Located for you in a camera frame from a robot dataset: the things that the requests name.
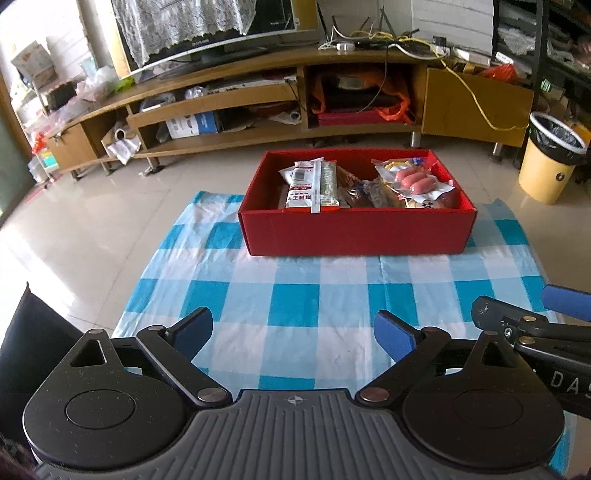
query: pink sausage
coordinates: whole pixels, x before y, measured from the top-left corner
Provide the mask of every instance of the pink sausage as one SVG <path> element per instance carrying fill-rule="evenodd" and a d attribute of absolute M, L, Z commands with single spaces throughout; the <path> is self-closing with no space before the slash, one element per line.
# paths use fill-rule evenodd
<path fill-rule="evenodd" d="M 419 180 L 422 180 L 422 179 L 426 179 L 426 178 L 427 178 L 427 174 L 423 171 L 418 171 L 416 173 L 413 173 L 413 174 L 409 175 L 408 177 L 406 177 L 402 181 L 402 188 L 407 189 L 413 183 L 418 182 Z"/>
<path fill-rule="evenodd" d="M 398 170 L 398 172 L 396 173 L 396 182 L 401 182 L 406 177 L 408 177 L 409 175 L 412 175 L 413 173 L 416 173 L 416 172 L 418 172 L 417 167 L 409 167 L 409 168 L 404 168 L 402 170 Z"/>
<path fill-rule="evenodd" d="M 426 178 L 413 183 L 410 187 L 410 191 L 413 195 L 422 195 L 435 189 L 435 180 L 432 178 Z"/>

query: tiled floor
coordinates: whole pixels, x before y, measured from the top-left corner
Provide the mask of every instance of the tiled floor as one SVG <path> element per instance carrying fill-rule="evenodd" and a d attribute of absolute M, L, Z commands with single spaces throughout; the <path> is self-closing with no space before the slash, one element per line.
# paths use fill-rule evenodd
<path fill-rule="evenodd" d="M 406 136 L 365 137 L 355 147 L 402 148 Z M 544 206 L 517 185 L 518 172 L 488 160 L 491 146 L 424 138 L 473 202 L 504 200 L 522 223 L 552 283 L 591 291 L 591 197 L 568 185 L 559 204 Z M 136 161 L 105 177 L 97 168 L 79 182 L 64 176 L 22 205 L 0 230 L 0 323 L 11 318 L 24 283 L 81 330 L 112 332 L 137 279 L 183 208 L 199 190 L 244 193 L 264 151 L 306 148 L 304 142 L 238 148 L 163 159 L 143 178 Z M 580 422 L 571 472 L 591 466 Z"/>

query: white lace cover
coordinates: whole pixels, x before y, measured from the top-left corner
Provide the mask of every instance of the white lace cover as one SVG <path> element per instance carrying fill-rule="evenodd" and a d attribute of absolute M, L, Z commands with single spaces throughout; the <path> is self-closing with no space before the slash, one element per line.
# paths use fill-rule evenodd
<path fill-rule="evenodd" d="M 136 63 L 182 41 L 236 29 L 246 35 L 256 0 L 112 0 L 113 10 Z"/>

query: yellow trash can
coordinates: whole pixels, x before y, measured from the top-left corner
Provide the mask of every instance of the yellow trash can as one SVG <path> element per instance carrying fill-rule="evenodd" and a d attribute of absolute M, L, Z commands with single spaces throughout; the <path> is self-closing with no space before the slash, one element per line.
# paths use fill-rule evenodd
<path fill-rule="evenodd" d="M 519 173 L 519 185 L 530 197 L 552 205 L 575 166 L 586 161 L 587 145 L 571 128 L 547 115 L 530 115 L 530 137 Z"/>

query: blue and white tablecloth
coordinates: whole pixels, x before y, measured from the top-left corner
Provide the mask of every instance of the blue and white tablecloth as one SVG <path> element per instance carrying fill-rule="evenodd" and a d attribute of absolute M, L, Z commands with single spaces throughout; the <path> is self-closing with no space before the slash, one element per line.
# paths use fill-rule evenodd
<path fill-rule="evenodd" d="M 242 198 L 197 194 L 142 274 L 115 337 L 171 326 L 206 306 L 213 336 L 193 363 L 234 396 L 243 388 L 354 394 L 392 364 L 374 339 L 378 310 L 454 338 L 477 338 L 470 307 L 480 295 L 556 321 L 540 302 L 544 280 L 521 225 L 500 200 L 477 206 L 461 255 L 268 258 L 246 250 Z M 405 241 L 404 232 L 392 241 Z M 565 438 L 558 469 L 568 445 Z"/>

